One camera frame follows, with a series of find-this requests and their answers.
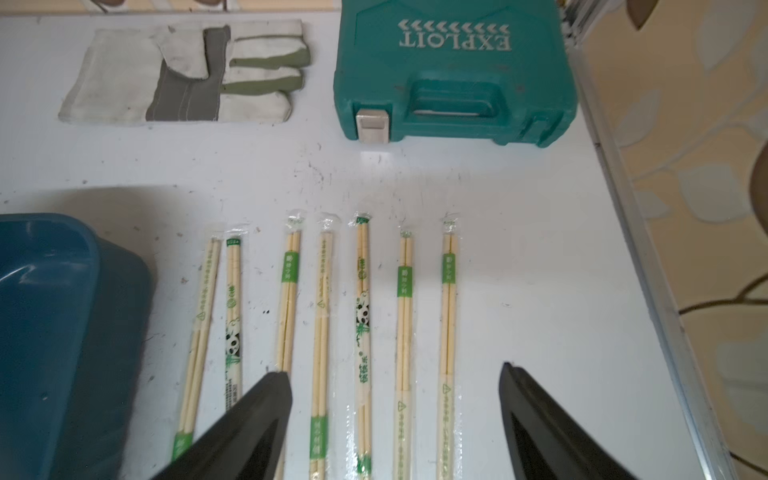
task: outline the white tabletop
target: white tabletop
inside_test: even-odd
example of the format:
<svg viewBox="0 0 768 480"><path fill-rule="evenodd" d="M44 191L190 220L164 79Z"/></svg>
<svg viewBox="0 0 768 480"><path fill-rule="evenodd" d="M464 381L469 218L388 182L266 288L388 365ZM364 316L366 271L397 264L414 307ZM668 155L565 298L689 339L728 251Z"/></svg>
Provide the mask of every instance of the white tabletop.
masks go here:
<svg viewBox="0 0 768 480"><path fill-rule="evenodd" d="M232 21L288 15L231 15ZM541 150L486 140L346 140L333 107L339 15L301 14L313 65L285 124L85 127L56 115L96 28L179 15L0 19L0 213L56 211L139 253L157 280L124 480L170 458L205 228L247 222L246 387L271 369L283 219L291 208L372 215L373 473L391 478L398 225L415 231L415 478L435 477L439 218L461 214L457 478L512 478L498 401L524 366L640 478L703 478L584 118ZM286 478L307 478L318 230L303 237ZM336 245L330 478L350 478L355 235ZM197 435L223 413L219 282Z"/></svg>

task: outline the plastic wrapper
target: plastic wrapper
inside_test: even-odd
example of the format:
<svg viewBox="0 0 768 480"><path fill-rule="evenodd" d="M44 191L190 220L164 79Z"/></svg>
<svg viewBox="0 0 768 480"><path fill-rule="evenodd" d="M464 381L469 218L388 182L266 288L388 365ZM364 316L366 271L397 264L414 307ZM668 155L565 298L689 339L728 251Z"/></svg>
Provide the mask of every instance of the plastic wrapper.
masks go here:
<svg viewBox="0 0 768 480"><path fill-rule="evenodd" d="M299 282L299 255L301 251L301 233L304 226L303 210L291 210L285 223L285 252L283 268L280 271L280 308L277 320L277 342L275 348L275 368L289 376L293 364L293 332L296 326L296 291ZM280 450L280 459L275 471L275 480L283 480L285 472L285 445Z"/></svg>
<svg viewBox="0 0 768 480"><path fill-rule="evenodd" d="M174 437L171 459L175 460L192 445L197 404L200 401L200 387L203 382L203 369L208 349L210 332L210 314L214 304L216 277L221 251L221 236L207 235L205 251L200 265L200 283L194 306L192 320L192 340L187 357L187 373L184 380L184 393L179 412L179 428Z"/></svg>
<svg viewBox="0 0 768 480"><path fill-rule="evenodd" d="M399 262L397 267L397 351L395 374L395 480L412 476L413 399L413 235L408 226L400 226Z"/></svg>
<svg viewBox="0 0 768 480"><path fill-rule="evenodd" d="M224 232L227 249L227 322L224 337L224 400L227 410L243 396L242 305L243 251L247 251L248 226L233 225Z"/></svg>
<svg viewBox="0 0 768 480"><path fill-rule="evenodd" d="M328 349L333 271L333 247L339 218L320 214L317 248L317 281L315 292L315 344L312 372L312 417L310 419L310 480L328 476L329 406Z"/></svg>
<svg viewBox="0 0 768 480"><path fill-rule="evenodd" d="M442 311L438 383L437 478L452 480L456 455L455 352L458 215L442 219Z"/></svg>
<svg viewBox="0 0 768 480"><path fill-rule="evenodd" d="M355 299L355 425L357 476L371 477L372 459L372 390L371 390L371 319L370 319L370 259L369 221L371 216L356 212L350 222L357 235L356 299Z"/></svg>

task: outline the metal edge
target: metal edge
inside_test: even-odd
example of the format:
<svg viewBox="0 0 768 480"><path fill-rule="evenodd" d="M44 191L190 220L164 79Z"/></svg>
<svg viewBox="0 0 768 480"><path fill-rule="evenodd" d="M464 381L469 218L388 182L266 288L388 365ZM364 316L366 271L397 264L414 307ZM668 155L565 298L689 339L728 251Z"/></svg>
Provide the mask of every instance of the metal edge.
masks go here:
<svg viewBox="0 0 768 480"><path fill-rule="evenodd" d="M672 384L707 480L737 480L714 411L710 407L677 305L667 285L656 250L645 228L621 153L603 115L584 54L568 49L584 119L603 168L624 239L643 289L648 312L667 362Z"/></svg>
<svg viewBox="0 0 768 480"><path fill-rule="evenodd" d="M571 0L564 9L564 20L571 26L577 44L589 34L610 0Z"/></svg>

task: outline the blue plastic bin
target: blue plastic bin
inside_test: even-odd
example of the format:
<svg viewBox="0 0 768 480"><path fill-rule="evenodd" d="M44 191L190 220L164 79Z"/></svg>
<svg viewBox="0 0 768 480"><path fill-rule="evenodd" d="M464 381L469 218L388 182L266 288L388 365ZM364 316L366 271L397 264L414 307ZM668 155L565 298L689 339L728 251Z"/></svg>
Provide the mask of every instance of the blue plastic bin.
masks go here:
<svg viewBox="0 0 768 480"><path fill-rule="evenodd" d="M146 264L64 215L0 216L0 476L116 478Z"/></svg>

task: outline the teal plastic case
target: teal plastic case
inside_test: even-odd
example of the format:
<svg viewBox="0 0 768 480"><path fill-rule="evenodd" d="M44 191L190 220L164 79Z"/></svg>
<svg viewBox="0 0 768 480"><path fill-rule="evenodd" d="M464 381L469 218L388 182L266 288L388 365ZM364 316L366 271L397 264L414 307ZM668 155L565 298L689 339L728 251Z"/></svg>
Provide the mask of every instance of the teal plastic case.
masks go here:
<svg viewBox="0 0 768 480"><path fill-rule="evenodd" d="M577 106L554 0L343 0L333 93L350 140L372 108L390 141L547 147Z"/></svg>

